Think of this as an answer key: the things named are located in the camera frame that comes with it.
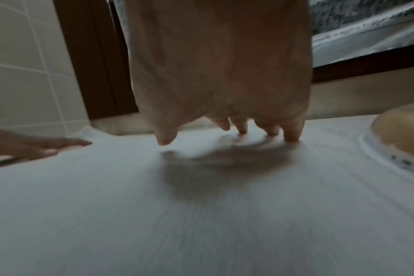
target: tiled wall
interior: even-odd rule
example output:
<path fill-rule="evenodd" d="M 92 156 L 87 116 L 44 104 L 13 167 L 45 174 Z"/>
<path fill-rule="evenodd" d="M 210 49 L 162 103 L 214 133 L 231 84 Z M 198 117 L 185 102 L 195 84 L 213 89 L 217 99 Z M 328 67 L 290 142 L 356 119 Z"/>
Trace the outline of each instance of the tiled wall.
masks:
<path fill-rule="evenodd" d="M 52 0 L 0 0 L 0 128 L 66 136 L 85 125 Z"/>

